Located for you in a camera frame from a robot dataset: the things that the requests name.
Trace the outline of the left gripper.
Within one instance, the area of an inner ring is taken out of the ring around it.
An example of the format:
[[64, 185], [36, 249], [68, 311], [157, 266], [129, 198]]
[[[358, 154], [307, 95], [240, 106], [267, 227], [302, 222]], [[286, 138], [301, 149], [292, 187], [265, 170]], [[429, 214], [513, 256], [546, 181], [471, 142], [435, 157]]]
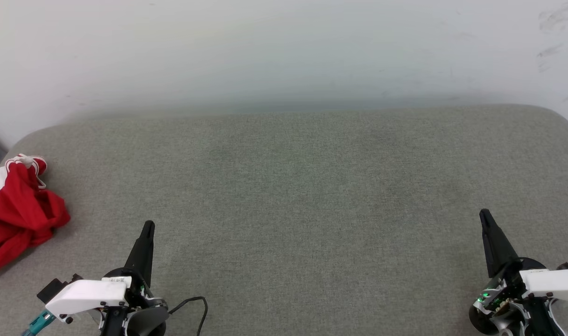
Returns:
[[167, 303], [151, 293], [155, 223], [146, 221], [130, 251], [125, 268], [104, 277], [132, 276], [126, 305], [100, 309], [99, 336], [164, 336]]

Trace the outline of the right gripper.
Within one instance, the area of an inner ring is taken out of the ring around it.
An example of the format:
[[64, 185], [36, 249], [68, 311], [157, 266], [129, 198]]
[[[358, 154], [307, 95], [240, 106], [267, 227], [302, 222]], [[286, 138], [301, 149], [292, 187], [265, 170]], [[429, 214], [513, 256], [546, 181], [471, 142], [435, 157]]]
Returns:
[[519, 261], [489, 209], [479, 217], [490, 281], [469, 309], [471, 325], [489, 336], [553, 336], [550, 300], [533, 294], [524, 279], [548, 269], [538, 261]]

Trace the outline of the red and white shirt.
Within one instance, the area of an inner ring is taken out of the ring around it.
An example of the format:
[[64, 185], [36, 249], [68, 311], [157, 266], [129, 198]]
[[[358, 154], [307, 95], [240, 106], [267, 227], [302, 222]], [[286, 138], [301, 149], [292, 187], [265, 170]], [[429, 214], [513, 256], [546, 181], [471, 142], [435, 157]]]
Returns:
[[65, 201], [41, 179], [47, 168], [43, 157], [24, 154], [0, 167], [0, 270], [70, 221]]

